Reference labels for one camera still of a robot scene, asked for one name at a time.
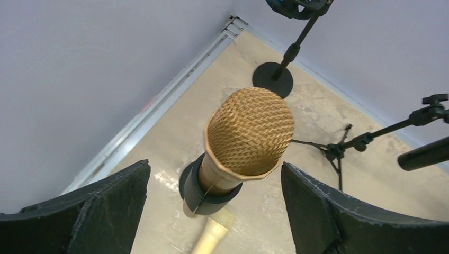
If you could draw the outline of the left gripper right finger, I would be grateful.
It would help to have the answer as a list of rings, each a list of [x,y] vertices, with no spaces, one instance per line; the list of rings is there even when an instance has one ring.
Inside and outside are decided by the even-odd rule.
[[[448,223],[368,204],[284,162],[281,185],[296,253],[448,253]]]

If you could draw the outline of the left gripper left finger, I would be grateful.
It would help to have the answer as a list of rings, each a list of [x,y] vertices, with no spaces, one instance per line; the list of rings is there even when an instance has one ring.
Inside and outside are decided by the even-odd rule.
[[[150,172],[148,160],[141,160],[16,214],[1,214],[1,253],[130,253]]]

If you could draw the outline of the cream microphone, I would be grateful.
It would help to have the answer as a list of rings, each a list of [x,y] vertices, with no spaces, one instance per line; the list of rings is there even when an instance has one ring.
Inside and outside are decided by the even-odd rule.
[[[218,243],[227,235],[234,222],[234,214],[225,208],[211,214],[192,254],[212,254]]]

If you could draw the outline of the gold microphone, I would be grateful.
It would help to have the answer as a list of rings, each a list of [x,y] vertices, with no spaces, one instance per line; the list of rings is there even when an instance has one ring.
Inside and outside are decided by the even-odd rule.
[[[200,186],[221,196],[265,178],[279,166],[293,133],[293,114],[274,92],[248,87],[232,93],[205,127]]]

